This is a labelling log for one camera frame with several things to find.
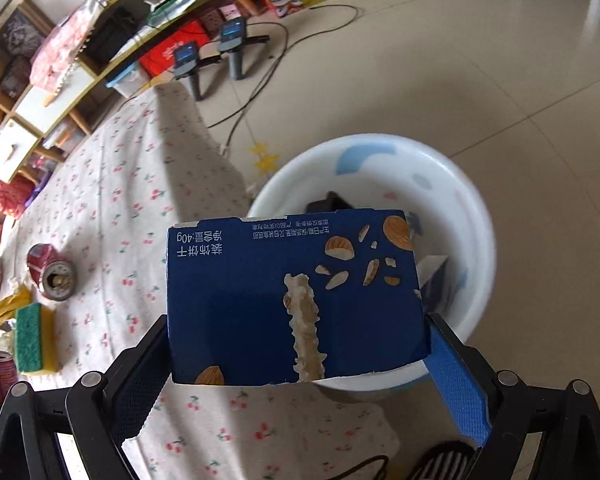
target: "sponge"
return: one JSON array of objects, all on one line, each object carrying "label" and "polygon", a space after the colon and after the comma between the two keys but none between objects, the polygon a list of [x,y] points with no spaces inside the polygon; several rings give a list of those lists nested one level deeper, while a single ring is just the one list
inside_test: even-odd
[{"label": "sponge", "polygon": [[16,311],[15,358],[21,374],[44,375],[58,371],[54,315],[54,310],[39,303]]}]

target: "white container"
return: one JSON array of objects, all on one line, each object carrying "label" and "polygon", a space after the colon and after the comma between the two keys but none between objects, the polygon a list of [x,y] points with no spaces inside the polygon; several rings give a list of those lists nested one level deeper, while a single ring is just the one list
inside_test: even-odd
[{"label": "white container", "polygon": [[[495,238],[478,190],[446,156],[415,140],[361,134],[330,140],[279,170],[257,196],[250,217],[303,213],[335,191],[354,207],[402,209],[416,235],[416,260],[447,254],[440,312],[463,342],[487,305],[495,276]],[[427,374],[423,362],[389,372],[319,381],[350,392],[406,384]]]},{"label": "white container", "polygon": [[132,63],[118,76],[106,83],[107,88],[115,88],[122,97],[129,99],[138,94],[140,89],[149,83],[151,79],[139,62]]}]

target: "silver pivot bolt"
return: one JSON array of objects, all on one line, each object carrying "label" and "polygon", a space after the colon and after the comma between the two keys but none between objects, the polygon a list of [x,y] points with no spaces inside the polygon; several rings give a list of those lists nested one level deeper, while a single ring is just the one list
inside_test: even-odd
[{"label": "silver pivot bolt", "polygon": [[591,391],[591,388],[585,381],[581,381],[578,379],[577,381],[573,381],[573,389],[576,390],[577,394],[588,395]]},{"label": "silver pivot bolt", "polygon": [[498,380],[500,384],[504,384],[505,386],[515,386],[518,384],[518,376],[511,370],[503,370],[498,373]]},{"label": "silver pivot bolt", "polygon": [[80,379],[82,386],[87,388],[93,388],[94,386],[100,384],[100,380],[102,375],[100,372],[89,372],[88,374],[84,374]]},{"label": "silver pivot bolt", "polygon": [[14,397],[21,397],[27,393],[27,385],[25,383],[15,383],[11,387],[11,395]]}]

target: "striped slipper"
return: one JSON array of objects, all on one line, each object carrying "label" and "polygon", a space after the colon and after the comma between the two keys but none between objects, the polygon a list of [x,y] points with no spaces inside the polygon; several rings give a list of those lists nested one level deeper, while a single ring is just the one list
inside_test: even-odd
[{"label": "striped slipper", "polygon": [[429,449],[406,480],[461,480],[475,450],[468,444],[453,440]]}]

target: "picture frame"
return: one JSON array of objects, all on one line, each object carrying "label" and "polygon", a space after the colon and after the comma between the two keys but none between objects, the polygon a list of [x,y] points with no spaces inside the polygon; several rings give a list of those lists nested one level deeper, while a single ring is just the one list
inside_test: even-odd
[{"label": "picture frame", "polygon": [[0,10],[0,55],[31,60],[54,28],[32,0],[9,0]]}]

